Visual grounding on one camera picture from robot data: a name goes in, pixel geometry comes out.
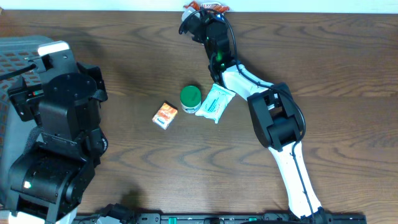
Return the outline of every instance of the wooden table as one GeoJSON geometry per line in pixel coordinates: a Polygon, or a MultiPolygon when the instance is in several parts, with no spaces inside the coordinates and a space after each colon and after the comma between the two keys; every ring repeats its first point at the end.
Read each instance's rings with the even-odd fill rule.
{"type": "MultiPolygon", "coordinates": [[[[227,13],[241,60],[264,80],[286,82],[307,119],[305,163],[322,205],[398,220],[398,17],[369,14],[227,13]]],[[[0,35],[67,41],[101,67],[109,149],[81,213],[109,203],[163,212],[288,209],[271,153],[235,97],[220,123],[179,112],[164,131],[151,118],[180,107],[183,86],[213,81],[203,47],[178,34],[180,12],[4,11],[0,35]]]]}

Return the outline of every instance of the black cable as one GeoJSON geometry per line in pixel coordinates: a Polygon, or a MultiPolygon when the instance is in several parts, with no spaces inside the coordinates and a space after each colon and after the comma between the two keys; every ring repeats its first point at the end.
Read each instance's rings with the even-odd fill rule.
{"type": "Polygon", "coordinates": [[[34,69],[36,67],[35,64],[29,65],[28,67],[22,68],[20,70],[16,70],[4,75],[0,75],[0,81],[1,80],[6,80],[8,78],[16,77],[17,75],[23,74],[25,72],[29,72],[30,70],[34,69]]]}
{"type": "Polygon", "coordinates": [[[305,135],[305,132],[306,132],[306,129],[307,129],[307,125],[305,124],[305,118],[304,118],[304,115],[303,115],[303,113],[302,113],[300,107],[296,104],[296,102],[293,100],[293,98],[292,98],[288,93],[286,93],[284,90],[280,90],[280,89],[274,88],[274,87],[272,87],[272,86],[268,86],[268,85],[264,85],[264,84],[262,84],[262,83],[260,83],[260,82],[256,82],[256,81],[254,81],[252,78],[248,77],[247,75],[245,75],[245,74],[241,71],[241,69],[239,68],[238,50],[237,50],[237,47],[236,47],[235,35],[234,35],[233,30],[232,30],[231,24],[229,23],[229,21],[227,20],[227,18],[226,18],[222,13],[220,13],[220,12],[214,10],[214,9],[200,9],[200,10],[197,10],[197,11],[191,13],[191,14],[181,23],[180,28],[178,29],[178,33],[179,33],[179,34],[182,34],[182,33],[183,33],[183,32],[182,32],[182,28],[184,27],[185,23],[186,23],[192,16],[194,16],[194,15],[195,15],[196,13],[198,13],[198,12],[205,12],[205,11],[214,12],[215,14],[220,15],[220,17],[221,17],[221,18],[225,21],[225,23],[227,24],[227,26],[228,26],[228,28],[229,28],[229,31],[231,32],[231,36],[232,36],[233,47],[234,47],[235,66],[236,66],[236,68],[238,69],[239,74],[241,74],[244,78],[248,79],[250,82],[256,83],[257,86],[261,86],[261,87],[264,87],[264,88],[268,88],[268,89],[270,89],[270,90],[272,90],[272,91],[274,91],[274,92],[276,92],[276,93],[278,93],[278,94],[280,94],[280,95],[283,95],[284,97],[286,97],[286,98],[294,105],[294,107],[297,109],[298,113],[300,114],[300,117],[301,117],[302,123],[303,123],[303,131],[302,131],[300,137],[299,137],[299,138],[296,140],[296,142],[293,144],[291,155],[292,155],[293,160],[294,160],[294,162],[295,162],[295,165],[296,165],[296,168],[297,168],[297,172],[298,172],[298,176],[300,177],[300,180],[301,180],[301,184],[303,185],[303,193],[305,194],[305,196],[306,196],[306,198],[307,198],[308,205],[310,206],[311,215],[312,215],[312,222],[315,223],[315,219],[314,219],[315,217],[314,217],[314,214],[313,214],[313,209],[312,209],[312,206],[311,206],[311,201],[310,201],[310,198],[309,198],[309,196],[308,196],[307,190],[306,190],[306,188],[305,188],[305,184],[304,184],[304,181],[303,181],[303,177],[302,177],[302,175],[301,175],[300,168],[299,168],[299,164],[298,164],[298,162],[297,162],[296,154],[294,153],[296,145],[304,138],[304,135],[305,135]]]}

